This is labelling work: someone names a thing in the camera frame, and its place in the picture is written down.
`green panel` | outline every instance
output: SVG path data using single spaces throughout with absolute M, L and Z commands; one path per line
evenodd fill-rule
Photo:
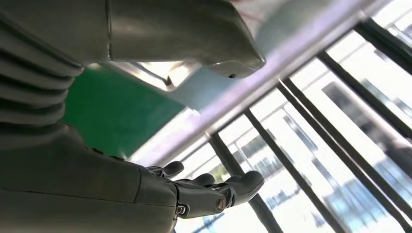
M 63 120 L 89 147 L 129 157 L 182 109 L 128 76 L 87 68 L 69 89 Z

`humanoid robot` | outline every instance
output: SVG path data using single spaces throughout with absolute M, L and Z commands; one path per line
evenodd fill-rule
M 224 0 L 0 1 L 0 232 L 166 233 L 250 200 L 258 172 L 171 181 L 180 162 L 105 156 L 60 121 L 84 66 L 182 60 L 239 78 L 264 65 Z

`horizontal metal bar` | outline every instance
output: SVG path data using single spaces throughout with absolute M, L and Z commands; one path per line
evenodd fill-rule
M 329 120 L 310 102 L 310 100 L 294 85 L 290 79 L 286 79 L 284 84 L 278 85 L 280 92 L 302 115 L 308 124 L 319 134 L 319 136 L 329 145 L 342 162 L 350 169 L 356 178 L 371 192 L 371 194 L 382 204 L 406 232 L 411 232 L 412 228 L 404 219 L 402 214 L 391 204 L 391 202 L 381 193 L 373 182 L 359 169 L 358 165 L 377 183 L 385 194 L 410 218 L 410 206 L 393 190 L 393 188 L 373 169 L 370 164 L 353 148 L 352 145 L 341 135 L 340 132 L 329 122 Z M 313 115 L 313 117 L 303 108 L 303 106 Z
M 216 155 L 219 157 L 223 166 L 229 172 L 231 176 L 242 176 L 244 171 L 241 168 L 240 164 L 236 161 L 233 154 L 230 152 L 229 148 L 222 141 L 220 136 L 217 133 L 214 133 L 210 136 L 210 144 L 216 152 Z M 256 194 L 250 201 L 250 206 L 255 211 L 256 216 L 259 218 L 260 222 L 266 228 L 268 233 L 282 233 L 282 229 L 279 224 L 276 222 L 272 212 L 263 201 L 262 197 L 259 194 Z
M 412 75 L 412 48 L 389 31 L 379 26 L 371 18 L 358 24 L 355 31 L 378 50 Z
M 326 208 L 326 206 L 322 203 L 319 197 L 315 194 L 309 184 L 305 181 L 303 176 L 299 173 L 299 171 L 294 167 L 294 165 L 289 161 L 277 143 L 272 140 L 268 132 L 262 126 L 262 124 L 256 119 L 256 117 L 252 114 L 252 112 L 247 109 L 244 111 L 245 116 L 249 119 L 252 123 L 253 127 L 257 130 L 263 140 L 267 143 L 270 149 L 275 153 L 276 157 L 281 161 L 285 169 L 291 174 L 292 178 L 296 181 L 296 183 L 301 187 L 301 189 L 305 192 L 308 196 L 310 201 L 315 205 L 315 207 L 319 210 L 321 215 L 325 218 L 325 220 L 329 223 L 332 229 L 337 233 L 344 233 L 345 230 L 340 225 L 340 223 L 335 219 L 332 213 Z

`window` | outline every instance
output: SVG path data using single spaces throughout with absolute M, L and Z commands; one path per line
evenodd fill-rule
M 276 106 L 271 105 L 271 109 L 276 109 Z M 283 119 L 286 116 L 286 112 L 280 108 L 277 111 L 269 112 L 269 116 L 264 116 L 263 114 L 262 116 L 267 122 L 273 122 L 274 120 L 281 122 L 283 126 L 281 129 L 271 124 L 264 125 L 264 127 L 271 138 L 279 143 L 282 150 L 286 152 L 285 154 L 289 157 L 289 160 L 295 163 L 298 157 L 292 154 L 294 151 L 288 149 L 292 144 L 285 144 L 284 141 L 287 141 L 288 135 L 293 135 L 295 138 L 299 137 Z M 261 188 L 259 194 L 272 211 L 284 232 L 292 233 L 303 230 L 309 232 L 331 231 L 330 226 L 325 222 L 306 194 L 301 191 L 301 188 L 288 171 L 284 169 L 279 159 L 250 122 L 244 121 L 244 117 L 241 116 L 219 132 L 219 135 L 231 152 L 234 155 L 236 154 L 235 158 L 245 172 L 257 170 L 264 176 L 265 185 Z M 244 158 L 239 159 L 239 154 L 243 154 Z M 308 150 L 307 157 L 308 159 L 312 157 L 310 150 Z M 311 185 L 313 181 L 310 177 L 306 173 L 302 175 Z
M 348 43 L 355 43 L 357 47 L 348 50 Z M 356 32 L 351 32 L 327 52 L 405 124 L 412 127 L 412 95 L 408 89 L 412 85 L 412 78 L 409 73 Z
M 412 2 L 394 0 L 373 19 L 391 34 L 412 47 Z

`screw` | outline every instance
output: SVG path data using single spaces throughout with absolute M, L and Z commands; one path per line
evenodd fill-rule
M 177 208 L 176 208 L 176 213 L 177 213 L 178 215 L 182 215 L 182 214 L 184 214 L 185 212 L 186 212 L 186 207 L 181 206 L 181 205 L 178 205 L 178 206 L 177 206 Z
M 219 199 L 216 203 L 216 208 L 218 211 L 223 210 L 226 207 L 226 200 L 225 199 Z

